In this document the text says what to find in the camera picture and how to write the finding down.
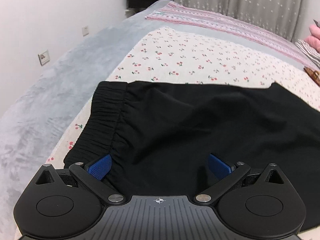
triangular cutout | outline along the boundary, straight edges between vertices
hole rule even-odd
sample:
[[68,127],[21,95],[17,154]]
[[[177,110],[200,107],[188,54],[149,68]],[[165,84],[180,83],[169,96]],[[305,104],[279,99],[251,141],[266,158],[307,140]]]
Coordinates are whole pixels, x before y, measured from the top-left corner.
[[43,171],[40,175],[39,179],[37,180],[37,185],[47,184],[54,182],[53,177],[50,173],[50,171]]
[[284,184],[282,178],[276,170],[271,171],[268,178],[269,179],[267,180],[267,182],[269,183]]

blue gripper pad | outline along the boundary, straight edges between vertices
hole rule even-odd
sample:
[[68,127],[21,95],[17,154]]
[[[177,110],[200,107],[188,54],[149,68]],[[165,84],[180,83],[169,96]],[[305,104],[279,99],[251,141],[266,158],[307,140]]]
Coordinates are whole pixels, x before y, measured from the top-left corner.
[[223,179],[232,172],[229,165],[225,164],[213,154],[209,156],[209,169],[218,179]]
[[95,163],[91,164],[87,172],[98,180],[102,180],[104,176],[111,170],[112,159],[110,154],[102,157]]

gray ribbed plate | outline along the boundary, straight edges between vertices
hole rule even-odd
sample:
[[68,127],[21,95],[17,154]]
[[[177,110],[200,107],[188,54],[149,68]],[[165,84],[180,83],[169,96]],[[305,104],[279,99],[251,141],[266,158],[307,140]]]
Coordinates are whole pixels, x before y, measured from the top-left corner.
[[[107,208],[101,220],[70,240],[248,240],[225,227],[210,207],[186,196],[133,196]],[[287,240],[299,240],[297,236]]]

wall outlet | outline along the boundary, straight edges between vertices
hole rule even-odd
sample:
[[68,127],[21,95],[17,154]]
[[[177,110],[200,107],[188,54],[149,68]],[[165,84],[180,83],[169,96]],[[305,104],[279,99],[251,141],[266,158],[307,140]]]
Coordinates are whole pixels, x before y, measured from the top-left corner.
[[82,35],[86,36],[89,34],[89,26],[82,27]]
[[44,64],[46,64],[50,61],[48,50],[46,50],[45,52],[43,52],[41,54],[38,54],[38,57],[39,57],[41,66],[43,66]]

black and white striped cloth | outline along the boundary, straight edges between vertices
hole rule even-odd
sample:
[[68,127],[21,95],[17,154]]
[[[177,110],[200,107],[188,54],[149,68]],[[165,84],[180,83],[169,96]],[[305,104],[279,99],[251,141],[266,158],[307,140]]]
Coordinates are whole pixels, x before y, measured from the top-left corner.
[[320,68],[320,53],[303,40],[294,43],[309,59]]

